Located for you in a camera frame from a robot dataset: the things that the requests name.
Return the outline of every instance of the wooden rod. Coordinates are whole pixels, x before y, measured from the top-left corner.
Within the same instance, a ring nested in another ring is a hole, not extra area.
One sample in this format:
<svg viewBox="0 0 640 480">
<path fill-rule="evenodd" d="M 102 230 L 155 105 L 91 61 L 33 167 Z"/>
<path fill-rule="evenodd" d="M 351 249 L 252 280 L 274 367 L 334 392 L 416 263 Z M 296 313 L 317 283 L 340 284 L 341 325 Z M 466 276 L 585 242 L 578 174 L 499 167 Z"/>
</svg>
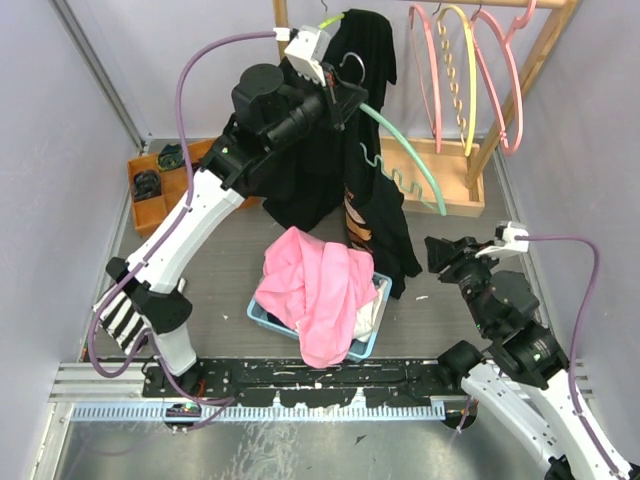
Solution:
<svg viewBox="0 0 640 480">
<path fill-rule="evenodd" d="M 289 13 L 287 11 L 287 0 L 273 0 L 273 16 L 276 21 L 276 27 L 289 26 Z M 278 51 L 280 52 L 280 60 L 284 58 L 284 49 L 287 48 L 285 42 L 278 42 Z"/>
<path fill-rule="evenodd" d="M 416 0 L 420 3 L 440 3 L 437 0 Z M 564 8 L 572 0 L 538 0 L 536 8 Z M 458 5 L 484 5 L 494 7 L 526 7 L 529 0 L 449 0 L 442 3 L 457 3 Z"/>
<path fill-rule="evenodd" d="M 549 18 L 542 27 L 542 31 L 533 44 L 527 60 L 520 69 L 520 87 L 523 99 L 529 90 L 531 90 L 549 53 L 551 53 L 551 50 L 558 41 L 558 37 L 560 37 L 560 34 L 569 23 L 571 15 L 573 15 L 580 2 L 581 0 L 569 0 L 564 8 L 553 10 L 549 13 Z M 505 124 L 508 126 L 513 120 L 515 113 L 511 95 L 509 95 L 507 100 L 502 104 L 502 112 L 504 114 Z M 489 163 L 499 142 L 500 129 L 498 128 L 497 122 L 494 122 L 491 130 L 489 130 L 489 134 L 482 142 L 482 145 L 480 145 L 480 150 L 478 150 L 478 153 L 471 159 L 470 168 L 467 172 L 467 188 L 473 188 L 476 184 L 478 177 L 487 163 Z"/>
</svg>

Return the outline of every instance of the pink cloth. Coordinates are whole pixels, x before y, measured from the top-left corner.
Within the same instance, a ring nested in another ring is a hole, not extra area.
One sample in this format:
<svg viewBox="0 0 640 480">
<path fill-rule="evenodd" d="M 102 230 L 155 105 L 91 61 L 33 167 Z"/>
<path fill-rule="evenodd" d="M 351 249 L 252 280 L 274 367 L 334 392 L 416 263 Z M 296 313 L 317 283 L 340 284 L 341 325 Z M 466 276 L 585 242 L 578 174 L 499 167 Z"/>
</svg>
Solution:
<svg viewBox="0 0 640 480">
<path fill-rule="evenodd" d="M 305 363 L 324 368 L 344 360 L 356 310 L 377 295 L 371 255 L 291 227 L 265 252 L 263 272 L 256 301 L 298 331 Z"/>
</svg>

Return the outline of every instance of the plastic bin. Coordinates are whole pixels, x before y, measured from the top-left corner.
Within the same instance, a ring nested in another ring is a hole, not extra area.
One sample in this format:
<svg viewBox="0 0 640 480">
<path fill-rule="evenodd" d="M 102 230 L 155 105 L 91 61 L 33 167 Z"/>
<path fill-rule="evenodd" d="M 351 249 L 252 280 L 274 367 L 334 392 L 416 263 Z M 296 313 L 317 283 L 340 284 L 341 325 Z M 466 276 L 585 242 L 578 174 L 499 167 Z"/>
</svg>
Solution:
<svg viewBox="0 0 640 480">
<path fill-rule="evenodd" d="M 376 344 L 376 339 L 378 337 L 378 330 L 380 329 L 380 322 L 382 321 L 382 315 L 384 314 L 384 310 L 387 306 L 387 300 L 389 299 L 389 292 L 391 292 L 391 284 L 392 281 L 386 275 L 382 275 L 379 273 L 373 274 L 373 282 L 376 286 L 380 285 L 382 280 L 387 281 L 387 285 L 384 290 L 384 295 L 382 296 L 382 304 L 378 309 L 378 315 L 376 316 L 375 323 L 373 324 L 373 331 L 371 332 L 371 336 L 369 337 L 368 342 L 360 342 L 358 340 L 354 341 L 349 349 L 349 353 L 347 354 L 347 360 L 352 360 L 354 362 L 361 362 L 365 358 L 368 358 L 373 351 L 373 347 Z M 282 335 L 286 335 L 290 338 L 298 339 L 298 333 L 290 330 L 286 327 L 282 327 L 280 325 L 276 325 L 275 323 L 271 323 L 269 321 L 269 317 L 267 316 L 267 311 L 262 308 L 258 302 L 256 302 L 255 297 L 251 299 L 251 303 L 249 303 L 249 307 L 247 308 L 247 315 L 249 318 L 254 320 L 258 325 L 267 330 L 271 330 L 273 332 L 281 333 Z"/>
</svg>

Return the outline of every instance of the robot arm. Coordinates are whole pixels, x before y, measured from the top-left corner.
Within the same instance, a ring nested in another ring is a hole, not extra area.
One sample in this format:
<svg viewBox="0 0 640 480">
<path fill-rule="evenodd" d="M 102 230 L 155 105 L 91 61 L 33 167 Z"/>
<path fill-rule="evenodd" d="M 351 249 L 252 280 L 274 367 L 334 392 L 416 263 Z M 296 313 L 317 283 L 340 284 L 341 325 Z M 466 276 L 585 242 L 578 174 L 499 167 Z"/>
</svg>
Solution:
<svg viewBox="0 0 640 480">
<path fill-rule="evenodd" d="M 491 409 L 536 458 L 546 479 L 636 479 L 640 472 L 622 458 L 597 424 L 578 392 L 583 414 L 575 412 L 569 391 L 569 362 L 553 333 L 535 320 L 539 301 L 522 273 L 492 273 L 500 258 L 526 252 L 523 226 L 501 224 L 496 239 L 479 244 L 465 237 L 456 242 L 425 239 L 428 268 L 443 283 L 459 286 L 476 327 L 491 340 L 497 366 L 535 403 L 538 414 L 511 390 L 471 344 L 460 342 L 438 359 L 449 381 Z M 587 435 L 586 420 L 617 467 L 610 472 L 603 455 Z"/>
<path fill-rule="evenodd" d="M 186 265 L 222 220 L 277 174 L 283 152 L 314 128 L 343 129 L 367 99 L 366 90 L 339 81 L 331 65 L 319 63 L 328 39 L 324 31 L 303 27 L 285 51 L 291 66 L 259 64 L 242 74 L 231 94 L 235 112 L 194 174 L 190 208 L 185 208 L 185 194 L 140 249 L 107 265 L 107 273 L 120 282 L 143 263 L 123 291 L 151 327 L 174 376 L 196 362 L 186 328 L 192 305 L 176 288 Z"/>
</svg>

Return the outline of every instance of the white wall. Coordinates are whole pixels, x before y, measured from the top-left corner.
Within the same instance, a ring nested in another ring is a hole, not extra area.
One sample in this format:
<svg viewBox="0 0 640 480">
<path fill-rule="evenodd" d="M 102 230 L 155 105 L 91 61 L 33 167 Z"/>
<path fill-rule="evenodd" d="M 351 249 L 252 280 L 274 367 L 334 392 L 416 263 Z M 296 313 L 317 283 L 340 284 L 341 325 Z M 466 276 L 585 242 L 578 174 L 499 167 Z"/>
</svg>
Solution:
<svg viewBox="0 0 640 480">
<path fill-rule="evenodd" d="M 617 4 L 582 2 L 529 94 L 522 145 L 506 163 L 530 232 L 581 234 L 602 250 L 580 356 L 607 433 L 640 463 L 640 3 Z M 568 351 L 590 250 L 536 244 L 532 256 Z"/>
<path fill-rule="evenodd" d="M 288 3 L 289 19 L 293 26 L 317 25 L 324 19 L 324 7 L 320 0 L 289 0 Z M 268 0 L 70 0 L 69 4 L 120 95 L 127 102 L 136 124 L 140 125 L 141 130 L 146 128 L 156 138 L 177 136 L 173 113 L 175 83 L 191 55 L 214 40 L 236 33 L 270 30 L 274 25 L 272 2 Z M 396 87 L 388 90 L 384 114 L 405 133 L 426 136 L 429 131 L 427 117 L 410 47 L 407 17 L 410 2 L 328 0 L 328 5 L 329 13 L 339 13 L 352 7 L 362 8 L 378 11 L 391 21 L 399 82 Z M 435 6 L 434 3 L 424 3 L 424 9 L 428 13 Z M 524 11 L 485 8 L 501 21 L 505 30 L 514 15 Z M 471 16 L 474 7 L 466 6 L 463 10 Z M 547 16 L 547 10 L 537 11 L 527 28 L 516 34 L 513 49 L 519 65 L 525 61 Z M 468 92 L 468 72 L 464 68 L 466 57 L 460 22 L 454 14 L 448 13 L 445 24 L 454 45 L 456 65 L 462 72 L 462 91 Z M 484 24 L 479 24 L 477 34 L 487 63 L 491 65 L 498 92 L 504 97 L 509 91 L 509 80 L 498 43 Z M 426 52 L 424 38 L 421 42 L 421 51 Z M 225 46 L 220 51 L 211 53 L 209 59 L 202 60 L 187 81 L 187 134 L 193 138 L 219 134 L 231 112 L 230 93 L 240 74 L 254 63 L 277 62 L 276 52 L 274 40 L 254 40 L 251 43 Z M 457 137 L 458 130 L 444 68 L 441 68 L 441 73 L 445 133 Z M 493 114 L 479 74 L 478 82 L 477 131 L 486 133 L 493 122 Z M 468 95 L 465 94 L 462 98 L 466 100 Z"/>
<path fill-rule="evenodd" d="M 22 479 L 74 361 L 135 147 L 48 2 L 0 4 L 0 472 Z"/>
</svg>

